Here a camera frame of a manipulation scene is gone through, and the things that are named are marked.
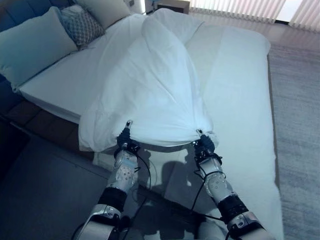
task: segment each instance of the pillow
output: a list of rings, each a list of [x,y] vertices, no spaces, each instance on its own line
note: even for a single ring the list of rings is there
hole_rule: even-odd
[[[105,33],[101,25],[79,5],[61,10],[61,18],[67,33],[79,48]]]
[[[77,46],[51,7],[42,16],[0,32],[0,74],[11,82],[13,91],[59,59],[76,51]]]
[[[130,15],[123,0],[75,0],[77,4],[92,14],[103,29]]]

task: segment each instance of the white pillow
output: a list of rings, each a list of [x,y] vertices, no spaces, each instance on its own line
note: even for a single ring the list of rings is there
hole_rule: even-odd
[[[0,74],[14,91],[31,77],[77,50],[51,7],[42,16],[0,32]]]
[[[123,0],[75,0],[75,2],[90,12],[104,30],[130,15],[130,10]]]

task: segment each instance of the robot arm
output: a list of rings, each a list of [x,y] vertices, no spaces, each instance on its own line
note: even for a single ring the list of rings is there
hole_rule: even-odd
[[[200,139],[192,143],[195,161],[204,179],[205,190],[219,209],[230,236],[236,240],[275,240],[226,180],[221,157],[214,153],[214,143],[200,129],[197,132]]]
[[[113,172],[98,204],[83,225],[77,240],[119,240],[120,218],[130,188],[135,184],[139,143],[130,139],[132,121],[126,123],[117,138]],[[230,236],[235,240],[275,240],[250,212],[226,181],[222,161],[211,139],[201,130],[200,139],[192,144],[195,160],[204,179],[206,192],[218,207]]]
[[[119,240],[121,213],[124,211],[128,191],[137,180],[136,154],[140,146],[130,139],[131,124],[132,121],[129,120],[117,138],[119,148],[114,153],[112,174],[77,240]]]

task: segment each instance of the rug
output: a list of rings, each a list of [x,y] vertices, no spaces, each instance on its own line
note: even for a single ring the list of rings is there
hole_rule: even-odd
[[[286,240],[320,239],[320,52],[273,44],[269,68]]]

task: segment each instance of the vertical blind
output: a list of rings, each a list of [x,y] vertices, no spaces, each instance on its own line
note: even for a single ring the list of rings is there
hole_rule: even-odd
[[[320,0],[303,0],[289,25],[320,32]]]
[[[286,0],[190,0],[190,8],[196,13],[274,23],[285,2]],[[303,0],[289,25],[320,32],[320,0]]]
[[[190,0],[191,10],[274,23],[286,0]]]

